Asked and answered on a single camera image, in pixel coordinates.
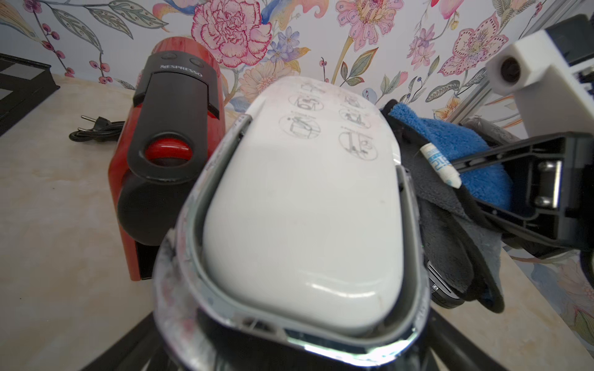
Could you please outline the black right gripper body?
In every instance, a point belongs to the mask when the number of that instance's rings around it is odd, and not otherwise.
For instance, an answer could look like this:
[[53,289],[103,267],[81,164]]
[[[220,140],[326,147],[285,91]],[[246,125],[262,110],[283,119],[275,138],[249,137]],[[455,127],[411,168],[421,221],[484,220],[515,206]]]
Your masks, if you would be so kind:
[[504,243],[532,255],[593,249],[593,136],[566,132],[502,145],[452,162],[459,173],[502,165],[510,206],[477,204]]

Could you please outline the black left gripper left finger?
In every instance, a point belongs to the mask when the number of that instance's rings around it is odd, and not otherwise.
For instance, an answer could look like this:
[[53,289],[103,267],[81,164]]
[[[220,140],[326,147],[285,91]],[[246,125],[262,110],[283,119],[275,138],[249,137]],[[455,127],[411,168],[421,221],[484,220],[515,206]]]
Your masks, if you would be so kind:
[[153,313],[82,370],[143,370],[162,349]]

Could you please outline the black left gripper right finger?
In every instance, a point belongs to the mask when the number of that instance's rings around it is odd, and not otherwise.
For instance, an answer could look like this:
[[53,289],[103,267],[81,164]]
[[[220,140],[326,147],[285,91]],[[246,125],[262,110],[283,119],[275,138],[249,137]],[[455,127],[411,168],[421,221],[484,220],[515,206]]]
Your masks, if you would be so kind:
[[506,370],[434,309],[428,316],[426,341],[448,370]]

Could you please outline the blue microfibre cloth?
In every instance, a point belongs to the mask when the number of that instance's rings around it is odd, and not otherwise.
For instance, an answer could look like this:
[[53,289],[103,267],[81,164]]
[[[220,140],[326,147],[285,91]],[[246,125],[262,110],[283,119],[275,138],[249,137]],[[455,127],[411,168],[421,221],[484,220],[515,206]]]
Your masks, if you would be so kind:
[[481,213],[467,187],[447,185],[424,157],[421,148],[428,144],[428,135],[414,129],[418,116],[397,100],[390,100],[381,112],[414,182],[426,259],[460,300],[503,312],[501,233]]

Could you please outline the white coffee machine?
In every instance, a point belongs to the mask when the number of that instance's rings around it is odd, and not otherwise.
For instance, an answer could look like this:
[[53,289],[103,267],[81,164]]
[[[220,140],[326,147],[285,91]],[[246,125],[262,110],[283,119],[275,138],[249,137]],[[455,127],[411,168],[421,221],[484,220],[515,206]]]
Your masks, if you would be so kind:
[[419,212],[380,111],[311,78],[267,87],[190,191],[154,284],[184,369],[418,368]]

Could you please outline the red Nespresso coffee machine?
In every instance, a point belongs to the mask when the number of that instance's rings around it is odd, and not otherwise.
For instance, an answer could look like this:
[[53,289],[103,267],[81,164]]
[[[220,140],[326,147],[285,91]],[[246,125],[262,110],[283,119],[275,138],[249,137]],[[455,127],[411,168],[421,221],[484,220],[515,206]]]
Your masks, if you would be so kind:
[[154,47],[108,168],[132,281],[148,280],[159,246],[226,132],[221,70],[187,37]]

